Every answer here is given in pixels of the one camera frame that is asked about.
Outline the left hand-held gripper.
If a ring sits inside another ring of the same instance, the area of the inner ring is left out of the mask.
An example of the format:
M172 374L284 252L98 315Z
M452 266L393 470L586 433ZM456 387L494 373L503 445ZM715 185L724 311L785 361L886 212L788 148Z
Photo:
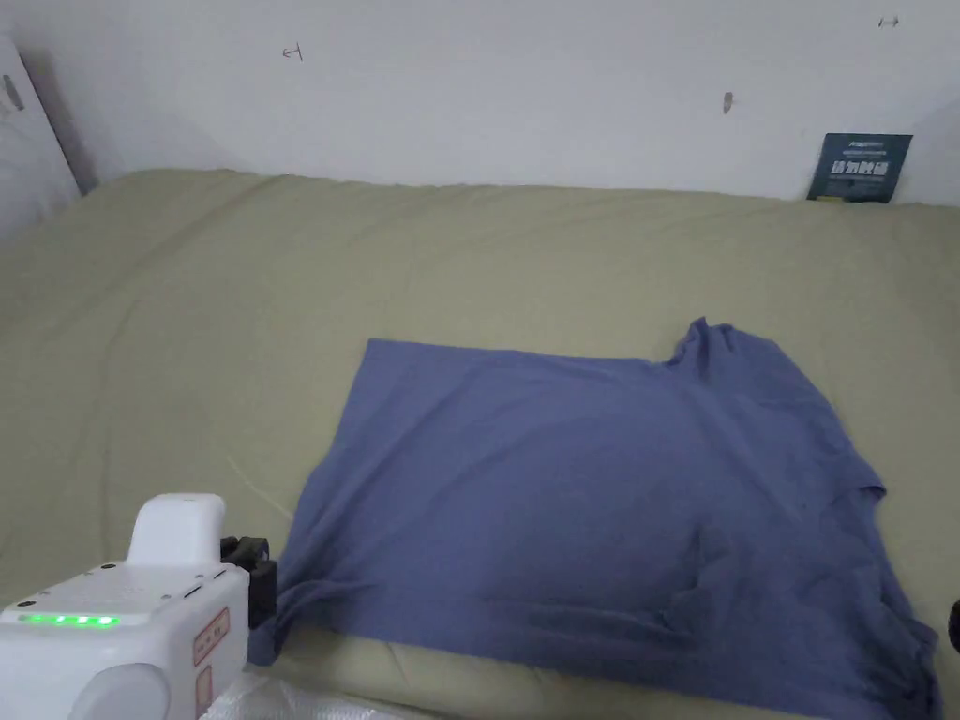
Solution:
M1 614L5 719L199 719L243 673L277 614L267 539L222 534L214 494L162 494L127 556Z

